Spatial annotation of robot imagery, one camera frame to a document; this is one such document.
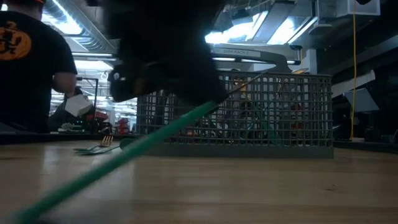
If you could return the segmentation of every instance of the white sign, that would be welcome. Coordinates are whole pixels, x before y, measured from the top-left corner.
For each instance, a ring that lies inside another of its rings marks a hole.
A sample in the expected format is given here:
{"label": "white sign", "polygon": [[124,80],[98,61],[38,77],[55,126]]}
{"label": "white sign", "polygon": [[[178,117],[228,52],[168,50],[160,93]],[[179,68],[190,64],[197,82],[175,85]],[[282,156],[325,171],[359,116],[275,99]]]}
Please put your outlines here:
{"label": "white sign", "polygon": [[253,50],[239,50],[239,49],[221,49],[213,48],[211,52],[215,54],[225,54],[225,55],[238,55],[238,56],[249,56],[249,57],[261,57],[261,52]]}

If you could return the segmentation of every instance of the green rod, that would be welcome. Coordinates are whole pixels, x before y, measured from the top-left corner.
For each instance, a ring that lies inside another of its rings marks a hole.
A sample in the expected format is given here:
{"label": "green rod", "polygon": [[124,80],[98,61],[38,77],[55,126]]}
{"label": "green rod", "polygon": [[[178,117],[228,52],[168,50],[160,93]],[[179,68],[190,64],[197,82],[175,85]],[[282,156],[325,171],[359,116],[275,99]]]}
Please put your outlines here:
{"label": "green rod", "polygon": [[158,131],[134,141],[126,146],[125,151],[118,154],[114,158],[110,159],[99,167],[78,176],[70,183],[55,189],[53,192],[50,192],[47,196],[31,205],[29,208],[17,212],[17,223],[25,224],[34,221],[43,213],[49,211],[53,207],[56,207],[58,204],[72,197],[93,182],[99,180],[118,167],[128,163],[131,159],[141,156],[144,152],[146,152],[146,150],[150,149],[158,142],[171,137],[171,135],[177,133],[180,129],[192,124],[196,119],[201,118],[216,106],[217,104],[214,102],[208,102],[200,105],[189,113],[181,116],[178,120],[171,122],[169,125],[166,125],[163,128],[160,128]]}

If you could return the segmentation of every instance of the ceiling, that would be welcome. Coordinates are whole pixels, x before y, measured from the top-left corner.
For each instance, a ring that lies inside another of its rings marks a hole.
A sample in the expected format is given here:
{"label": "ceiling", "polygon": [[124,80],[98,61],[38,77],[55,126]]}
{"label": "ceiling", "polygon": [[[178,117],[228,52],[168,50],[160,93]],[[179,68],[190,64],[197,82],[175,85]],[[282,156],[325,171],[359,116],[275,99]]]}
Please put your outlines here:
{"label": "ceiling", "polygon": [[[212,44],[271,51],[285,55],[288,60],[297,60],[297,52],[289,45],[301,45],[304,51],[309,48],[326,49],[352,33],[352,27],[349,27],[352,16],[350,13],[344,15],[340,9],[341,4],[348,1],[351,0],[229,0],[223,12],[226,19],[222,25],[225,27],[235,23],[235,26],[222,33],[212,32],[205,38]],[[244,22],[241,19],[231,20],[239,9],[246,9],[249,14],[243,19]],[[369,24],[372,18],[359,15],[359,27]],[[102,8],[88,7],[85,0],[48,0],[43,22],[58,30],[74,53],[116,53],[118,40],[106,38]],[[317,23],[329,24],[332,28],[310,35],[309,31]],[[112,69],[114,58],[112,55],[93,57],[76,57],[79,75],[98,78],[99,87],[105,90],[108,85],[105,72]],[[247,64],[219,63],[218,66],[248,69]],[[93,93],[92,83],[83,81],[80,84],[87,86],[87,92]],[[107,97],[106,91],[101,94]]]}

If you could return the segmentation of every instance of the gray plastic basket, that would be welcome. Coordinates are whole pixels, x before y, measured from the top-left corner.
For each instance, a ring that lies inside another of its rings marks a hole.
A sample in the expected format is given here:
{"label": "gray plastic basket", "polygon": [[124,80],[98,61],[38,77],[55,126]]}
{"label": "gray plastic basket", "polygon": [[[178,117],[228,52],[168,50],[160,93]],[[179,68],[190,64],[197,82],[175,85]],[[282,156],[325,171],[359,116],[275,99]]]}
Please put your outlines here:
{"label": "gray plastic basket", "polygon": [[[256,72],[221,72],[225,88]],[[145,135],[191,110],[166,91],[137,101],[137,133]],[[269,73],[231,95],[215,113],[168,140],[172,144],[332,148],[331,77]]]}

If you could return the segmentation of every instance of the black object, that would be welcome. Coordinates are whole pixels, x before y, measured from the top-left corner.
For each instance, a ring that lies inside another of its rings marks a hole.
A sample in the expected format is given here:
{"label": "black object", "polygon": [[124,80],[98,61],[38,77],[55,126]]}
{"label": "black object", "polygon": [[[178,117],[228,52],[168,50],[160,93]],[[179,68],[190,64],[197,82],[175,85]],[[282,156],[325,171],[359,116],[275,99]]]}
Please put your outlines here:
{"label": "black object", "polygon": [[[80,95],[83,94],[80,90],[80,87],[75,88],[75,95]],[[89,114],[92,114],[95,116],[95,107],[92,106],[86,114],[76,118],[74,115],[70,114],[69,112],[65,111],[65,107],[67,104],[67,100],[69,97],[67,95],[64,96],[63,102],[58,106],[58,108],[55,110],[54,114],[50,116],[49,118],[49,129],[50,131],[58,131],[58,128],[61,128],[62,124],[65,123],[71,123],[74,124],[76,128],[74,128],[74,131],[77,131],[79,129],[91,129],[91,132],[94,133],[98,125],[95,123],[95,121],[90,121],[90,123],[87,123],[86,116]]]}
{"label": "black object", "polygon": [[289,45],[290,49],[292,50],[302,50],[303,47],[300,45]]}
{"label": "black object", "polygon": [[204,36],[224,6],[223,0],[105,0],[104,21],[110,38],[120,39],[111,95],[124,101],[156,90],[171,90],[190,104],[221,102],[219,81]]}
{"label": "black object", "polygon": [[78,77],[78,80],[94,80],[95,81],[95,95],[94,95],[94,118],[93,124],[91,127],[91,133],[94,134],[96,132],[96,111],[97,111],[97,95],[98,95],[98,79],[97,78],[81,78]]}
{"label": "black object", "polygon": [[383,152],[398,154],[398,144],[386,144],[379,142],[351,142],[351,141],[333,141],[335,148],[356,149],[371,152]]}
{"label": "black object", "polygon": [[98,2],[98,0],[86,0],[87,6],[90,7],[97,7],[100,6],[100,3]]}
{"label": "black object", "polygon": [[368,126],[364,130],[364,138],[366,142],[379,142],[381,140],[381,133],[378,129]]}
{"label": "black object", "polygon": [[155,128],[156,126],[161,126],[164,125],[164,109],[166,107],[167,103],[167,98],[169,97],[170,92],[164,91],[162,95],[160,95],[159,101],[157,102],[155,106],[155,115],[150,121],[150,126],[148,127],[147,133],[153,133],[155,132],[158,128]]}
{"label": "black object", "polygon": [[369,3],[370,1],[372,1],[372,0],[356,0],[359,4],[361,4],[361,5],[365,5],[365,4],[367,4],[367,3]]}

